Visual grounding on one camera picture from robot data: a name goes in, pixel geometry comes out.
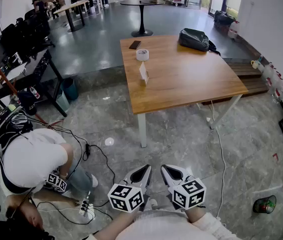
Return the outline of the white printed paper sheet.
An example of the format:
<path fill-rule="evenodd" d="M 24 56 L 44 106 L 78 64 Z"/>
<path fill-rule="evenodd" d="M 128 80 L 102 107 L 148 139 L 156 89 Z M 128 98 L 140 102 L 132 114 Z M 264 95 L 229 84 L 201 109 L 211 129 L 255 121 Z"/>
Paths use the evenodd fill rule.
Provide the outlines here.
<path fill-rule="evenodd" d="M 141 63 L 141 65 L 139 67 L 139 72 L 140 72 L 141 78 L 144 81 L 147 81 L 148 80 L 148 73 L 147 73 L 147 70 L 146 70 L 144 62 Z"/>

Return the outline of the dark grey backpack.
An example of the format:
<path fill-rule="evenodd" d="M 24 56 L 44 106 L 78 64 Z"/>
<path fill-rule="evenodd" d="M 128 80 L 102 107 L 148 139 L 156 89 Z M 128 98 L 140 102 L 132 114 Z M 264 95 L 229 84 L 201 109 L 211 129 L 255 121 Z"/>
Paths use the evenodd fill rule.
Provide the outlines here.
<path fill-rule="evenodd" d="M 181 46 L 191 48 L 202 52 L 214 52 L 221 56 L 215 44 L 210 41 L 205 32 L 190 28 L 184 28 L 179 33 L 179 44 Z"/>

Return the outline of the long light wooden table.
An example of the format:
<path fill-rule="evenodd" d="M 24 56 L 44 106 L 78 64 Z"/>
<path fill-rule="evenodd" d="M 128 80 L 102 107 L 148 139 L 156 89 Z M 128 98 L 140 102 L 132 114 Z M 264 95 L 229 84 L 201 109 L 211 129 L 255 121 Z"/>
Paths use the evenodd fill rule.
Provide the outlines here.
<path fill-rule="evenodd" d="M 65 12 L 66 13 L 66 17 L 67 17 L 68 24 L 69 24 L 69 27 L 70 27 L 68 29 L 69 33 L 78 31 L 78 30 L 82 29 L 85 26 L 85 20 L 83 18 L 83 11 L 82 11 L 81 5 L 85 5 L 86 2 L 88 2 L 88 0 L 79 0 L 79 1 L 77 1 L 75 3 L 72 3 L 71 5 L 63 6 L 62 8 L 60 8 L 59 10 L 57 10 L 57 11 L 55 11 L 53 13 L 54 15 L 55 14 L 59 14 L 61 12 Z M 82 22 L 81 25 L 74 25 L 73 24 L 73 20 L 72 20 L 72 18 L 70 16 L 70 9 L 72 9 L 72 8 L 78 8 L 80 19 L 81 19 L 81 22 Z"/>

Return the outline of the person's left forearm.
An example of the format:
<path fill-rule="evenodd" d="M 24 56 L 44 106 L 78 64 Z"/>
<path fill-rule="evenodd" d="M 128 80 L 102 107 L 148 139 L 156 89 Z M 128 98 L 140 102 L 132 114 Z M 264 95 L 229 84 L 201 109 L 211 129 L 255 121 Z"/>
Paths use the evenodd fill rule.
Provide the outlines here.
<path fill-rule="evenodd" d="M 85 240 L 143 240 L 142 233 L 131 226 L 137 213 L 137 210 L 132 213 L 121 212 L 107 226 L 90 234 Z"/>

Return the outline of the white power strip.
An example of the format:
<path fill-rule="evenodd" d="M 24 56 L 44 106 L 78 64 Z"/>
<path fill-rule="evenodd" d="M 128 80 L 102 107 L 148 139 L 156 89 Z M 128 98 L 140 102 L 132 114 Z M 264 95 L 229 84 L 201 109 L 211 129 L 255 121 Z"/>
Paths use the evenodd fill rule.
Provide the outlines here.
<path fill-rule="evenodd" d="M 88 210 L 89 210 L 89 198 L 86 197 L 81 202 L 79 214 L 81 214 L 84 217 L 87 217 L 88 216 Z"/>

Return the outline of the row of clear plastic bottles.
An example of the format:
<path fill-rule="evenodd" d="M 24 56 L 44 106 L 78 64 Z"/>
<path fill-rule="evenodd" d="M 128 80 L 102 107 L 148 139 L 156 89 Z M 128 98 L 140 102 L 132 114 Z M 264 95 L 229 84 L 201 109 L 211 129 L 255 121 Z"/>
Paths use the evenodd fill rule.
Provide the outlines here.
<path fill-rule="evenodd" d="M 269 62 L 265 65 L 262 72 L 262 78 L 265 80 L 266 85 L 269 87 L 271 96 L 276 102 L 283 101 L 283 78 L 281 73 L 275 68 L 273 63 Z"/>

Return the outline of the dark wooden pallet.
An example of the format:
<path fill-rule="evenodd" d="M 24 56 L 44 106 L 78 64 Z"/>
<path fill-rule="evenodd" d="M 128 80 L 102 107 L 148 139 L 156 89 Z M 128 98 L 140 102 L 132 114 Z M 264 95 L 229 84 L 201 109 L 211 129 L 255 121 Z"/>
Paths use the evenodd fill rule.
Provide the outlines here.
<path fill-rule="evenodd" d="M 268 92 L 261 73 L 250 64 L 227 64 L 215 57 L 211 62 L 203 60 L 206 69 L 197 69 L 191 79 L 195 84 L 192 93 L 201 98 L 203 105 L 234 101 L 236 98 Z"/>

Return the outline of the small red-labelled bottle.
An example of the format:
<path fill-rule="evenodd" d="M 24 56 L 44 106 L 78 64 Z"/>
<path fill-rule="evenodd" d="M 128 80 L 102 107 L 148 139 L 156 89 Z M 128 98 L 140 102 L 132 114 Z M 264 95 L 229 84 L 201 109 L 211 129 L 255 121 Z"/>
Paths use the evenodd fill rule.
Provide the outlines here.
<path fill-rule="evenodd" d="M 36 91 L 36 89 L 34 87 L 30 87 L 30 92 L 33 94 L 33 96 L 36 98 L 36 99 L 39 99 L 41 96 L 40 94 Z"/>

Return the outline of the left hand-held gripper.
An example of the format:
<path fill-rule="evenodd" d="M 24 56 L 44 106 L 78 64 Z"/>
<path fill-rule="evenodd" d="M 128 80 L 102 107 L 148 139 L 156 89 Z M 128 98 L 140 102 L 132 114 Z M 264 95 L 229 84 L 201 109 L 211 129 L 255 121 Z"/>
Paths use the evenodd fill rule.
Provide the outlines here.
<path fill-rule="evenodd" d="M 124 180 L 115 183 L 108 192 L 113 209 L 132 213 L 144 211 L 149 196 L 146 195 L 152 175 L 151 165 L 143 165 L 128 172 Z"/>

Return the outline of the wooden table with white legs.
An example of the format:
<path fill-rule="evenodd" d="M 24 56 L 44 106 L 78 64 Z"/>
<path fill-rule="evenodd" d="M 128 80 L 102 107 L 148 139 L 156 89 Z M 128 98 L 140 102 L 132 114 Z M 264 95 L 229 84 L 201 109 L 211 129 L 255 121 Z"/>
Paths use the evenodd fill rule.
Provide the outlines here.
<path fill-rule="evenodd" d="M 142 61 L 136 59 L 136 51 L 129 49 L 133 38 L 120 41 L 125 74 L 128 83 L 132 112 L 138 118 L 140 144 L 147 146 L 146 114 L 150 112 L 198 104 L 197 98 L 192 93 L 195 84 L 191 79 L 197 69 L 206 69 L 203 60 L 211 62 L 215 57 L 223 58 L 211 51 L 201 52 L 181 46 L 176 35 L 145 36 L 141 41 L 140 49 L 147 49 L 150 53 L 149 60 L 144 61 L 147 73 L 147 86 L 140 86 L 142 79 L 139 67 Z M 225 117 L 230 109 L 240 98 L 229 101 L 222 113 L 210 123 L 214 129 Z"/>

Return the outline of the black mesh pen cup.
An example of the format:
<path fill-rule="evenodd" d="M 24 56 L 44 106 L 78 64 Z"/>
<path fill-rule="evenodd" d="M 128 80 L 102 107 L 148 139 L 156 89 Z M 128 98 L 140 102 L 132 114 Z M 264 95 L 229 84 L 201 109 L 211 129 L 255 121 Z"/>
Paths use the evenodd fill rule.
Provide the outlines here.
<path fill-rule="evenodd" d="M 276 197 L 274 195 L 257 199 L 252 207 L 253 212 L 260 214 L 270 214 L 276 206 Z"/>

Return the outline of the grey waste bin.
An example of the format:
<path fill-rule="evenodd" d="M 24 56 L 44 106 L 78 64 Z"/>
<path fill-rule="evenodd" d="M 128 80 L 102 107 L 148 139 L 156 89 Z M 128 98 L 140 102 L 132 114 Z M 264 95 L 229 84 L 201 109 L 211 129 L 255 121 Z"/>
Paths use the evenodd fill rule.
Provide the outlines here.
<path fill-rule="evenodd" d="M 64 112 L 68 112 L 70 104 L 62 89 L 59 89 L 56 99 L 57 104 L 63 109 Z"/>

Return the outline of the person's right forearm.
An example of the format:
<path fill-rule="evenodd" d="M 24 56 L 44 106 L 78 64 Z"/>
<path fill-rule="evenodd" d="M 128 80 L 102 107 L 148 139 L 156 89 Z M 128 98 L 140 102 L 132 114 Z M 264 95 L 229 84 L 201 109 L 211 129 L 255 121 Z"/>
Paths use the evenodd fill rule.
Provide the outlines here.
<path fill-rule="evenodd" d="M 203 208 L 196 206 L 185 213 L 190 223 L 216 240 L 241 240 L 220 222 L 220 218 L 214 217 Z"/>

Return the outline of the black duffel bag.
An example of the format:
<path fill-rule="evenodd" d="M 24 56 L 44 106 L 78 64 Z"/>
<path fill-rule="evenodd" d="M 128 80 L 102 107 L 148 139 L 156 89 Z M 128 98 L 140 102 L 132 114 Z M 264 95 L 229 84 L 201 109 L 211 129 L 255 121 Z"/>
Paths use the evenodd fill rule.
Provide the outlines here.
<path fill-rule="evenodd" d="M 214 14 L 214 23 L 223 26 L 230 26 L 236 19 L 225 11 L 217 10 Z"/>

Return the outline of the black cap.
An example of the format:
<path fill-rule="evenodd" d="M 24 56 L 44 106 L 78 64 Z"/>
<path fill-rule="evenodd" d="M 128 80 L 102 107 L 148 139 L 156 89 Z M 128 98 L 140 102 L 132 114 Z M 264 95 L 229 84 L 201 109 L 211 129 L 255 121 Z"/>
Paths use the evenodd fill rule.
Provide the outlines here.
<path fill-rule="evenodd" d="M 35 107 L 36 98 L 31 92 L 19 91 L 18 98 L 21 102 L 22 107 L 25 109 L 26 113 L 30 116 L 34 116 L 37 113 L 37 108 Z"/>

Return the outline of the white plastic jug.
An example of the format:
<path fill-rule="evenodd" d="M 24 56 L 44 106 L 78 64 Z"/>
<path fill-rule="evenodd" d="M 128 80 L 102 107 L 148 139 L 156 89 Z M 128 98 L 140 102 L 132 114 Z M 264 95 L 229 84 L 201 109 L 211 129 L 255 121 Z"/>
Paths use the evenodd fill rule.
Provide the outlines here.
<path fill-rule="evenodd" d="M 238 21 L 233 21 L 228 29 L 228 37 L 231 39 L 236 39 L 238 35 L 238 29 L 239 29 L 239 22 Z"/>

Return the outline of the clear tape roll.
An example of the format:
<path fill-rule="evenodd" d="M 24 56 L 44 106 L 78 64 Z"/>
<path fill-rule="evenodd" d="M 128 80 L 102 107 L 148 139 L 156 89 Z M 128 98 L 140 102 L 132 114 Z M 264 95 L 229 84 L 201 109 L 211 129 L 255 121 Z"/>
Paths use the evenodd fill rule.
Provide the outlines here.
<path fill-rule="evenodd" d="M 149 60 L 149 51 L 147 49 L 136 50 L 136 59 L 141 62 Z"/>

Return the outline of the row of black office chairs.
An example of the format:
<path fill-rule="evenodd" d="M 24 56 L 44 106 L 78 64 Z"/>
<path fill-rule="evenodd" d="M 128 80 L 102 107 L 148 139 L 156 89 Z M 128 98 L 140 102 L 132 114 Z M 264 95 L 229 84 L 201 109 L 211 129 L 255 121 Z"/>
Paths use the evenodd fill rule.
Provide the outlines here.
<path fill-rule="evenodd" d="M 37 54 L 47 47 L 55 47 L 49 38 L 47 18 L 39 11 L 31 10 L 24 18 L 18 18 L 2 32 L 1 44 L 8 56 L 18 53 L 22 60 Z"/>

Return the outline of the teal waste bin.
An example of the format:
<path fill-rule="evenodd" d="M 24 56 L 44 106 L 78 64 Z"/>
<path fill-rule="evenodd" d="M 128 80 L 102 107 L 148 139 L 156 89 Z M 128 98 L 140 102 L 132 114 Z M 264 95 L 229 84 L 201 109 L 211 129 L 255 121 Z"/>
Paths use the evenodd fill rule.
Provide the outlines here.
<path fill-rule="evenodd" d="M 61 89 L 70 101 L 75 101 L 79 96 L 76 84 L 72 78 L 64 79 L 61 83 Z"/>

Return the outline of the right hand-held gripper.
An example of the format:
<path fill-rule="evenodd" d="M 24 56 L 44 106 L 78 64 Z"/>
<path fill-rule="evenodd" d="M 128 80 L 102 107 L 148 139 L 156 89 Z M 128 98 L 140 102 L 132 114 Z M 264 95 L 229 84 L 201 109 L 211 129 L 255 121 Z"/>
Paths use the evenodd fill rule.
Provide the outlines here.
<path fill-rule="evenodd" d="M 189 210 L 204 203 L 206 186 L 199 178 L 192 179 L 193 176 L 186 169 L 176 165 L 163 164 L 161 175 L 169 187 L 171 201 L 176 210 Z"/>

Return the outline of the person's white shoe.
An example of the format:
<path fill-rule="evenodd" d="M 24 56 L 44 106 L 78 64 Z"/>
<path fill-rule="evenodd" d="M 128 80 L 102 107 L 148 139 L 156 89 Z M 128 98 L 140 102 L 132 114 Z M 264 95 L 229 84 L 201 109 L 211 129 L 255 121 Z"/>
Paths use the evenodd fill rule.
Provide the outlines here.
<path fill-rule="evenodd" d="M 146 205 L 145 205 L 145 209 L 146 210 L 153 210 L 154 208 L 156 208 L 158 206 L 158 203 L 155 199 L 153 198 L 149 198 Z"/>

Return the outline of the round black pedestal table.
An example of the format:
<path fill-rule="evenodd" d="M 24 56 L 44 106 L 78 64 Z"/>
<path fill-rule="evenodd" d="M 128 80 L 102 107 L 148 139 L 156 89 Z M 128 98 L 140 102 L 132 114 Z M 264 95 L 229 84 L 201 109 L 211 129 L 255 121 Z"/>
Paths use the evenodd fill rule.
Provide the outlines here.
<path fill-rule="evenodd" d="M 121 1 L 120 4 L 124 6 L 138 6 L 140 9 L 140 27 L 139 30 L 131 32 L 132 37 L 147 37 L 152 36 L 153 31 L 147 30 L 144 27 L 144 7 L 145 6 L 157 6 L 163 5 L 165 3 L 164 0 L 124 0 Z"/>

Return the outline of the red tripod stand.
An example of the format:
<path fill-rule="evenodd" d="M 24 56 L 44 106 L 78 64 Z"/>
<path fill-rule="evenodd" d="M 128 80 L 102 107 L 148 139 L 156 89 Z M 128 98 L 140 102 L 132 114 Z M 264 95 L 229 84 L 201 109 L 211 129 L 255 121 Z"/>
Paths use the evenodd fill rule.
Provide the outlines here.
<path fill-rule="evenodd" d="M 50 103 L 60 112 L 60 114 L 63 116 L 63 117 L 66 117 L 67 114 L 66 112 L 57 104 L 56 102 L 56 98 L 57 98 L 57 94 L 58 94 L 58 91 L 60 89 L 60 86 L 61 86 L 61 83 L 63 81 L 63 78 L 62 76 L 60 75 L 59 71 L 57 70 L 56 66 L 54 65 L 53 61 L 50 60 L 49 61 L 49 65 L 51 66 L 52 70 L 54 71 L 55 75 L 57 76 L 58 78 L 58 85 L 55 89 L 55 94 L 54 94 L 54 97 L 52 97 L 48 92 L 45 92 L 45 96 L 48 98 L 48 100 L 50 101 Z M 8 78 L 6 77 L 6 75 L 2 72 L 2 70 L 0 69 L 0 77 L 1 77 L 1 80 L 4 80 L 7 84 L 7 86 L 9 87 L 9 89 L 12 91 L 12 93 L 14 95 L 17 96 L 18 94 L 18 91 L 17 89 L 15 88 L 15 83 L 16 83 L 16 80 L 11 83 Z M 38 113 L 35 114 L 35 117 L 38 119 L 38 121 L 40 121 L 41 123 L 43 124 L 46 124 L 48 125 L 49 128 L 51 128 L 52 126 L 56 125 L 57 123 L 59 122 L 62 122 L 63 120 L 59 120 L 59 121 L 56 121 L 54 123 L 51 123 L 51 124 L 48 124 L 47 122 L 45 122 L 40 116 Z"/>

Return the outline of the black desk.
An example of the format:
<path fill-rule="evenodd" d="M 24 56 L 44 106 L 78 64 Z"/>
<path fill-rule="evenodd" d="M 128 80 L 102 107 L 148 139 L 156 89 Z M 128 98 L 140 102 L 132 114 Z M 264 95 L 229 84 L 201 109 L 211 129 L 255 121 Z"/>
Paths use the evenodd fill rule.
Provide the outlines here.
<path fill-rule="evenodd" d="M 53 95 L 50 95 L 48 89 L 44 85 L 44 81 L 42 80 L 42 77 L 48 67 L 52 68 L 58 79 Z M 25 73 L 16 77 L 16 84 L 14 85 L 15 89 L 17 91 L 21 91 L 25 88 L 36 87 L 37 91 L 40 94 L 43 94 L 62 116 L 66 117 L 66 112 L 57 104 L 58 92 L 64 79 L 54 65 L 49 50 L 43 50 L 37 53 L 36 57 L 30 57 L 30 62 L 26 64 L 25 69 Z"/>

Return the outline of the person's white knitted sweater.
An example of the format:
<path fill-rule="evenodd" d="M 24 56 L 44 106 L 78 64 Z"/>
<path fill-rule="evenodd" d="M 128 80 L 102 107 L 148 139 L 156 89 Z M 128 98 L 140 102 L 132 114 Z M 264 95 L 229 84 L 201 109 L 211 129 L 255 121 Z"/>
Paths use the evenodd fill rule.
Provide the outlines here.
<path fill-rule="evenodd" d="M 180 213 L 153 210 L 137 215 L 116 240 L 217 240 L 217 237 Z"/>

